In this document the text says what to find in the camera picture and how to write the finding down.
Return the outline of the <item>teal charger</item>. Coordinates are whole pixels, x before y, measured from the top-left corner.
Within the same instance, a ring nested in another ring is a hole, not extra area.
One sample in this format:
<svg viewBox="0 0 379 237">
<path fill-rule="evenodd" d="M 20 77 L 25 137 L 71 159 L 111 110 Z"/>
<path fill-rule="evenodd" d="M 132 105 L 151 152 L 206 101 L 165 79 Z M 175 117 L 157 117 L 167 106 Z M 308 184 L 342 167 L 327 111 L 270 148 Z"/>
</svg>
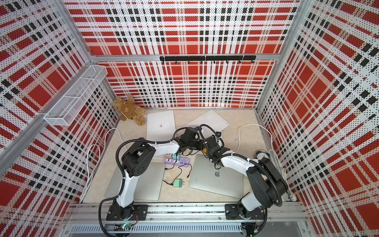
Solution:
<svg viewBox="0 0 379 237">
<path fill-rule="evenodd" d="M 180 155 L 179 154 L 172 154 L 172 159 L 175 160 L 175 161 L 179 161 L 180 160 Z"/>
</svg>

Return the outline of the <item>green charger adapter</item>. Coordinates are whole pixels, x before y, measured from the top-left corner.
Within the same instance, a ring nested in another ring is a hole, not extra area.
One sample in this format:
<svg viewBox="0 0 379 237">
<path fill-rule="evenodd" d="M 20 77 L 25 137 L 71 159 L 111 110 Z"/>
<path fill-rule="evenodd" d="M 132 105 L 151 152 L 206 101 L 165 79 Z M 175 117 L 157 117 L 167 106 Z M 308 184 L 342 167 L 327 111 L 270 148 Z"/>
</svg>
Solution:
<svg viewBox="0 0 379 237">
<path fill-rule="evenodd" d="M 175 179 L 172 185 L 175 188 L 181 188 L 183 185 L 183 181 L 182 179 Z"/>
</svg>

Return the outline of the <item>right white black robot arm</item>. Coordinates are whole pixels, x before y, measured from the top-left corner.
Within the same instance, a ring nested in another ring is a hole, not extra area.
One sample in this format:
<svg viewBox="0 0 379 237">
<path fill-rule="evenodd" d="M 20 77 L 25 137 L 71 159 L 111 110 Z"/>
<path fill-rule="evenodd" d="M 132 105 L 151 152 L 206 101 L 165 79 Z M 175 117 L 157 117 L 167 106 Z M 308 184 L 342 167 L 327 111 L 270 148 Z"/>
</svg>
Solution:
<svg viewBox="0 0 379 237">
<path fill-rule="evenodd" d="M 231 152 L 214 135 L 202 141 L 202 149 L 211 163 L 247 177 L 252 191 L 237 202 L 237 216 L 249 219 L 258 209 L 282 206 L 282 196 L 288 191 L 288 185 L 269 158 L 249 159 Z"/>
</svg>

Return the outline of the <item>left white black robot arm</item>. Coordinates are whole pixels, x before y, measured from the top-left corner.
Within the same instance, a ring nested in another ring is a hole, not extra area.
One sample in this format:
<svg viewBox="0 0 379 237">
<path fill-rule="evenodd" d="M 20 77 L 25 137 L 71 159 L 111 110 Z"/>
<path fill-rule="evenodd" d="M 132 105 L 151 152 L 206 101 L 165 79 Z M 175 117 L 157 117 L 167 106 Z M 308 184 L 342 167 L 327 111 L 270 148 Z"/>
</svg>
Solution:
<svg viewBox="0 0 379 237">
<path fill-rule="evenodd" d="M 102 221 L 102 204 L 111 201 L 106 220 L 119 221 L 137 218 L 140 213 L 134 208 L 134 194 L 140 176 L 147 171 L 154 156 L 179 154 L 187 149 L 201 151 L 201 129 L 183 127 L 176 130 L 171 139 L 150 141 L 144 138 L 123 142 L 117 149 L 115 161 L 121 172 L 118 194 L 102 200 L 99 204 L 99 220 Z"/>
</svg>

